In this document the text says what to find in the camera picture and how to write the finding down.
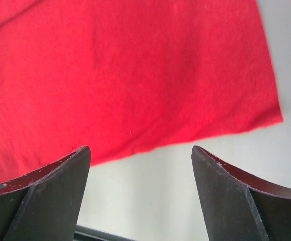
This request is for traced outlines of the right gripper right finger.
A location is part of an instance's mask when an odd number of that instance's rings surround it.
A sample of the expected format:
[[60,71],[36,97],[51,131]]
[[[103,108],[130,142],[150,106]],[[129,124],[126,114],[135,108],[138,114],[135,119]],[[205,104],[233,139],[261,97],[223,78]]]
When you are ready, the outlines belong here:
[[200,146],[192,148],[191,160],[209,240],[291,240],[291,188]]

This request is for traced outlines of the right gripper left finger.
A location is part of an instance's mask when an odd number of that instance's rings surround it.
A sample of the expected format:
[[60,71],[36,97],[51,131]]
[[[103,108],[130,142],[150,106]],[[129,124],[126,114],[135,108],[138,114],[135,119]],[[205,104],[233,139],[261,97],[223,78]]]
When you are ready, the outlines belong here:
[[0,240],[72,240],[90,162],[90,148],[82,146],[0,183]]

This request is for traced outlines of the red t-shirt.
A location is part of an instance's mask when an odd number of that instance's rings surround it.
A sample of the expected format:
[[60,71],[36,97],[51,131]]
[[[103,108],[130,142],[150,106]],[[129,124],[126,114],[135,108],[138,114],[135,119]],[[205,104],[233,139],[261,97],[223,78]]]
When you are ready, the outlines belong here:
[[0,1],[0,183],[282,120],[256,1]]

